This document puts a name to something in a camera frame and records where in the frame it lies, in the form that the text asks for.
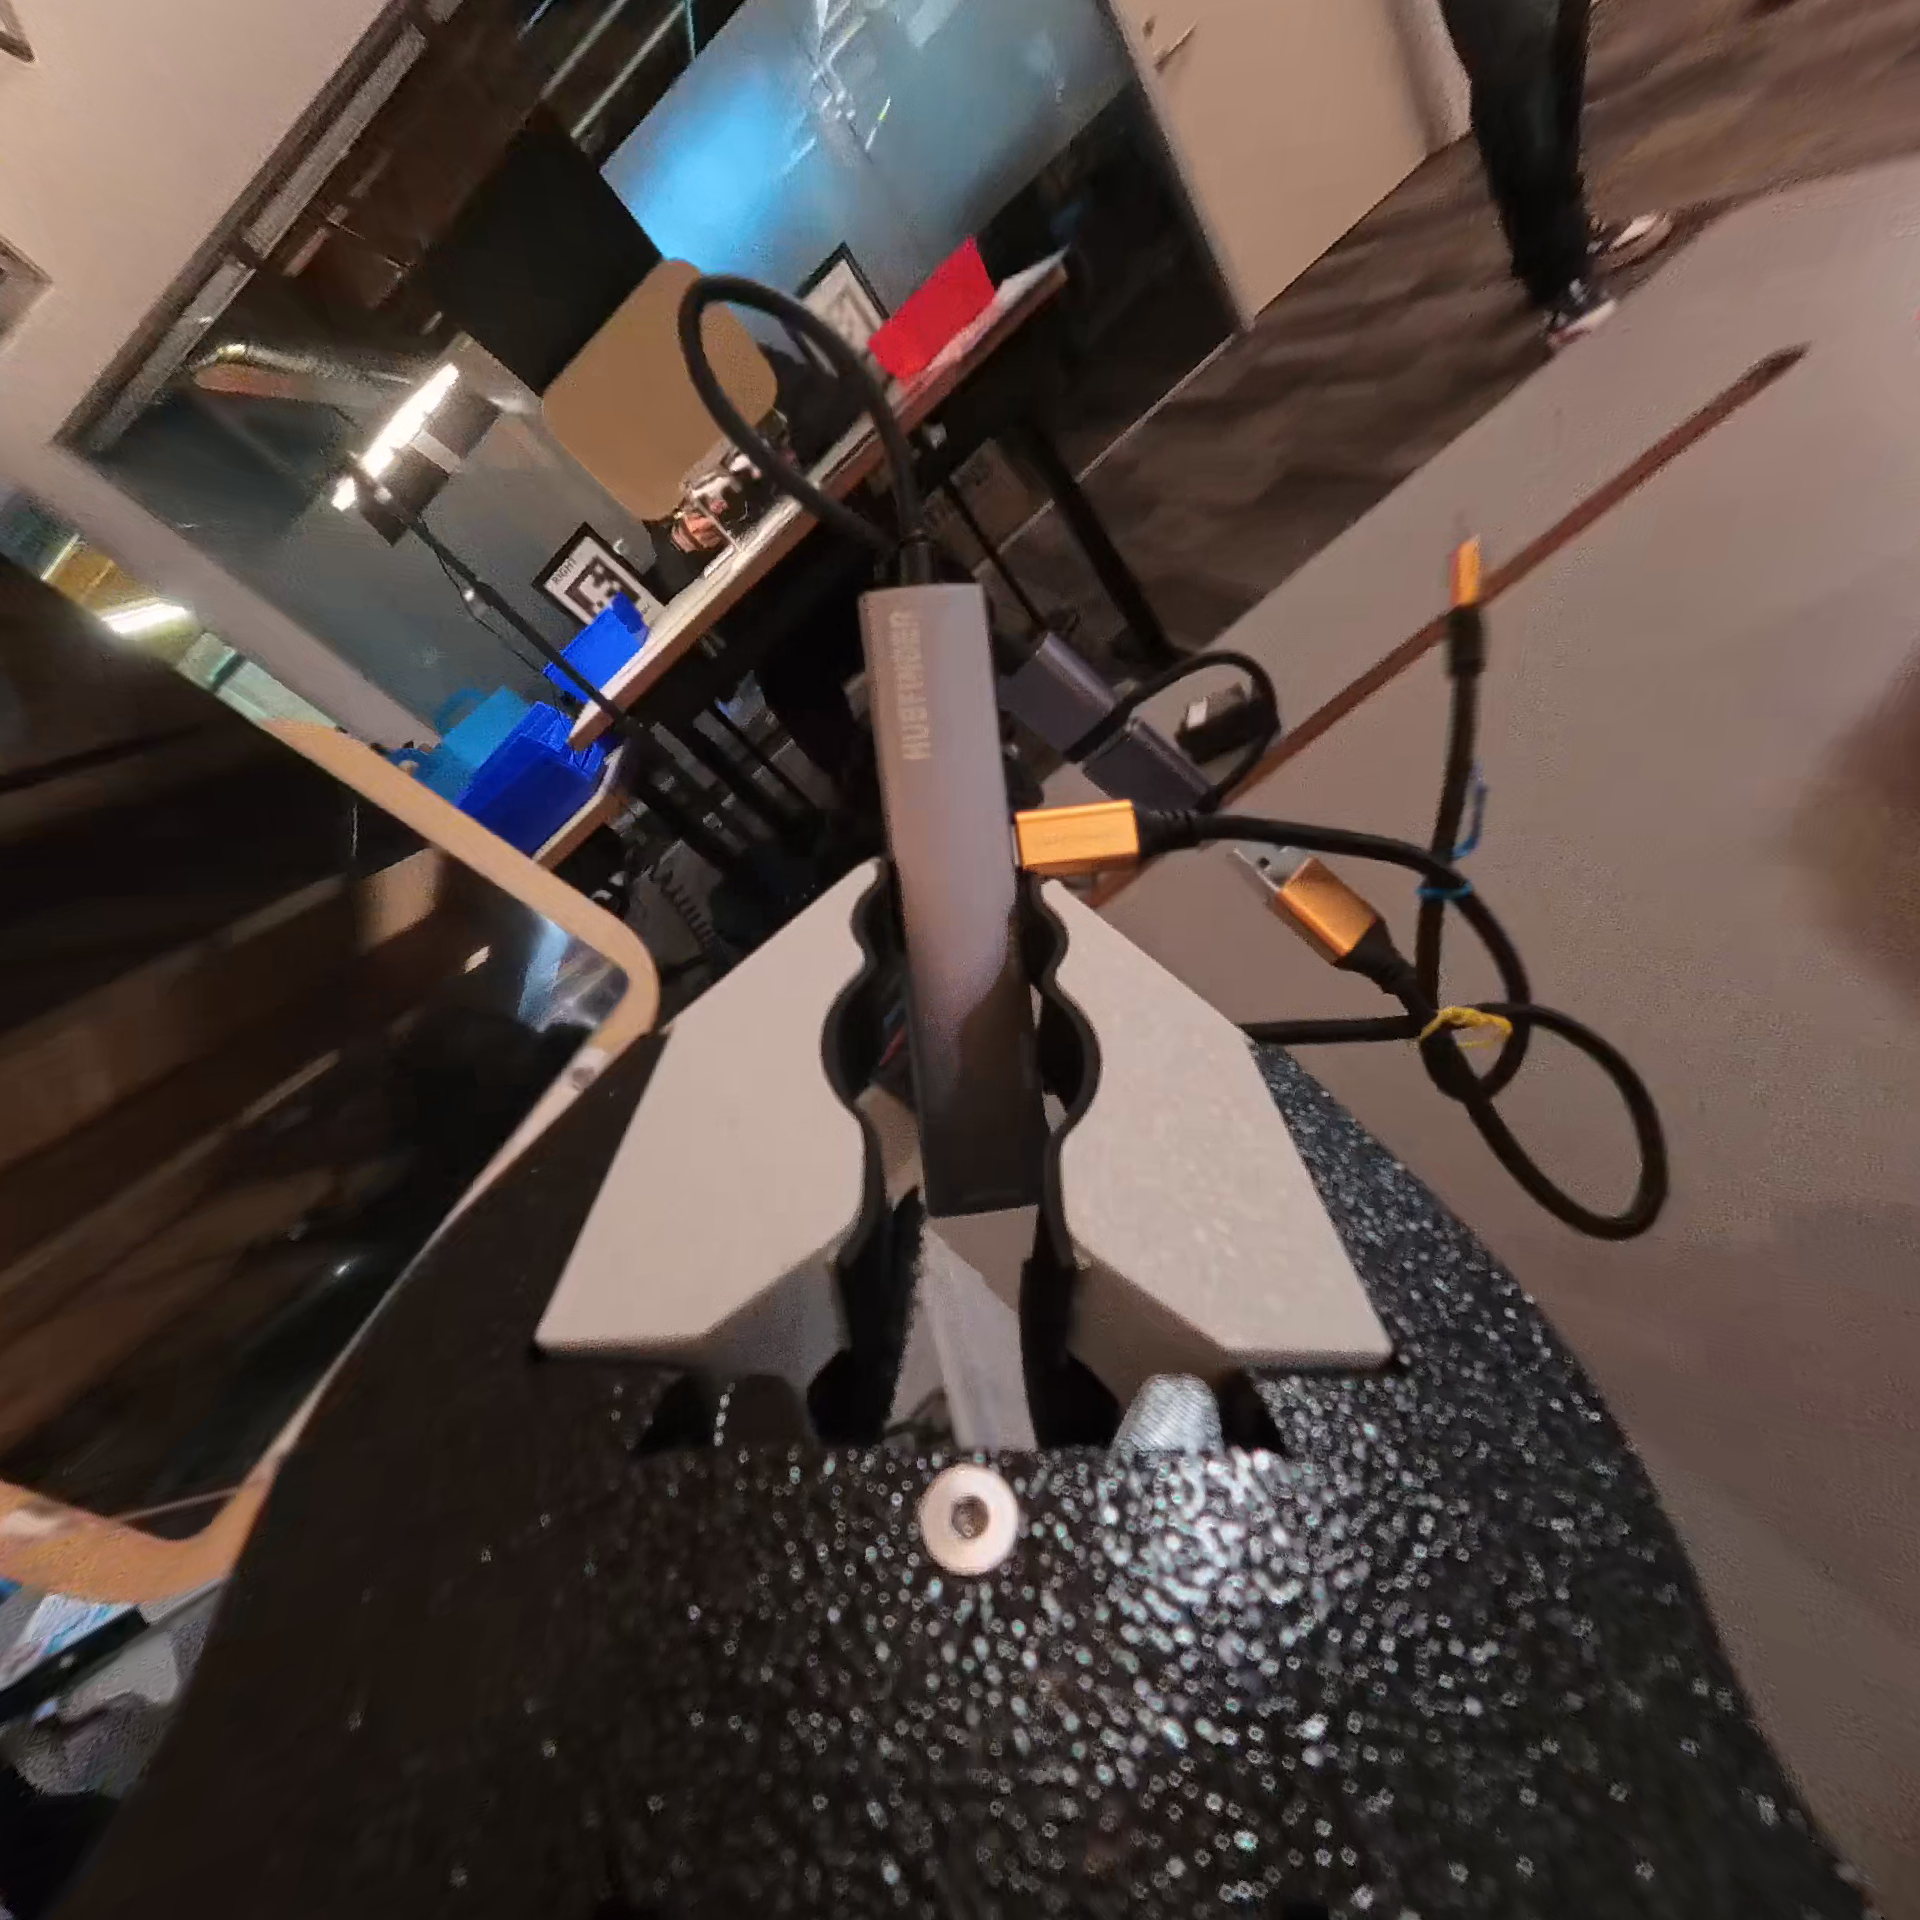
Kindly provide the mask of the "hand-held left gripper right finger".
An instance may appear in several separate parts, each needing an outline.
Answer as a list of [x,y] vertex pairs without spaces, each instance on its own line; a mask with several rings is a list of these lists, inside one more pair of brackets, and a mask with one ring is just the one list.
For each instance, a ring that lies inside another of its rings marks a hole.
[[1024,886],[1038,1226],[1024,1391],[1038,1443],[1109,1443],[1154,1378],[1382,1372],[1396,1341],[1246,1032],[1062,883]]

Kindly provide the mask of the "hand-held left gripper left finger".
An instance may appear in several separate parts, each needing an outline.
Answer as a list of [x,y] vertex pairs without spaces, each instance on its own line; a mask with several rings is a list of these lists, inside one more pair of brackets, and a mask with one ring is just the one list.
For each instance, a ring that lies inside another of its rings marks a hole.
[[863,1106],[896,956],[868,858],[667,1029],[539,1356],[773,1378],[821,1441],[885,1435],[922,1267],[922,1195],[888,1193]]

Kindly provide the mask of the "black backdrop panel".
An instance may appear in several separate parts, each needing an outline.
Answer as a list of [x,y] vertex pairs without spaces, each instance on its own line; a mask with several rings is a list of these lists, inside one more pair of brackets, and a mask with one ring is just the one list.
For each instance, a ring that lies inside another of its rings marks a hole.
[[537,108],[426,247],[420,283],[448,323],[547,395],[659,263],[561,117]]

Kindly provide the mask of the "framed printed tag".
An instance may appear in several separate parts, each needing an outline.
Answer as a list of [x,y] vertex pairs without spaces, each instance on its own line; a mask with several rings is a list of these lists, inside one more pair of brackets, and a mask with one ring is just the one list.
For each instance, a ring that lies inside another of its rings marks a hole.
[[537,575],[537,589],[581,628],[610,612],[613,600],[631,604],[643,623],[659,622],[663,612],[648,569],[587,523],[549,554]]
[[850,246],[835,246],[804,277],[801,301],[863,356],[871,356],[871,339],[891,316]]

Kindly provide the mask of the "white cabinet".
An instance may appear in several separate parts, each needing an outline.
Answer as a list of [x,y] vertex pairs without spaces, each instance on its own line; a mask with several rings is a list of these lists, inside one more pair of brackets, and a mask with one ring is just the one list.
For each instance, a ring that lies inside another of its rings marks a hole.
[[1238,329],[1470,131],[1437,5],[1109,5]]

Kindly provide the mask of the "red plastic bin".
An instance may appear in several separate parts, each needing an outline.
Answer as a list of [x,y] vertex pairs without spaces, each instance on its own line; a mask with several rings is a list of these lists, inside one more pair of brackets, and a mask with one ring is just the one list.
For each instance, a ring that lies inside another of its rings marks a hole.
[[996,304],[978,240],[950,253],[938,270],[868,337],[868,356],[891,383],[922,379]]

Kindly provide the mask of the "blue plastic bin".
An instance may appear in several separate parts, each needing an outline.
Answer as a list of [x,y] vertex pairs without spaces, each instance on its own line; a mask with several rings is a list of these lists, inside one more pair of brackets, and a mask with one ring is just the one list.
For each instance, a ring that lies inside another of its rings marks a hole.
[[613,591],[600,613],[561,647],[561,657],[579,678],[605,694],[610,677],[643,653],[659,617],[663,604],[648,591]]
[[607,758],[607,739],[574,748],[573,719],[541,702],[512,722],[454,807],[516,851],[537,857],[593,805]]

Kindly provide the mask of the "grey usb hub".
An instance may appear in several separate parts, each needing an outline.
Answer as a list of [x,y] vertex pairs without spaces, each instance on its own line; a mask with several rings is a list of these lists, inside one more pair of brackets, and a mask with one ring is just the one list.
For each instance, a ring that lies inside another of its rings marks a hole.
[[883,827],[899,898],[924,1204],[1016,1212],[1043,1189],[1038,1017],[978,585],[859,604]]
[[[705,345],[705,316],[723,304],[782,323],[787,337],[830,374],[830,388],[866,414],[891,493],[888,523],[875,523],[830,498],[828,487],[782,455],[782,449],[768,441],[724,391]],[[910,444],[888,391],[866,366],[863,353],[855,353],[801,296],[734,273],[693,277],[679,301],[679,345],[709,419],[724,431],[729,444],[748,457],[760,481],[818,523],[832,525],[844,538],[871,550],[885,589],[933,589],[938,551]],[[990,613],[981,617],[981,628],[994,657],[996,702],[1004,716],[1079,765],[1104,797],[1139,800],[1149,807],[1193,807],[1199,813],[1212,813],[1224,805],[1232,781],[1209,778],[1187,748],[1143,716],[1143,704],[1154,695],[1205,670],[1203,660],[1183,660],[1146,685],[1122,695],[1050,631],[1005,638],[996,634]]]

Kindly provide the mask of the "studio light on stand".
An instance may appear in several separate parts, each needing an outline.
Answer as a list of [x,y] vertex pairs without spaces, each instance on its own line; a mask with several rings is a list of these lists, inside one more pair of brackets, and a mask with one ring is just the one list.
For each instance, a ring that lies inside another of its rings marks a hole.
[[539,664],[581,699],[581,716],[598,716],[626,740],[643,740],[642,722],[567,657],[509,597],[503,597],[470,561],[463,561],[432,525],[432,504],[461,477],[470,451],[486,438],[499,407],[475,388],[458,362],[440,362],[396,413],[374,441],[329,481],[329,504],[361,516],[381,542],[414,538],[458,589],[478,622],[503,622]]

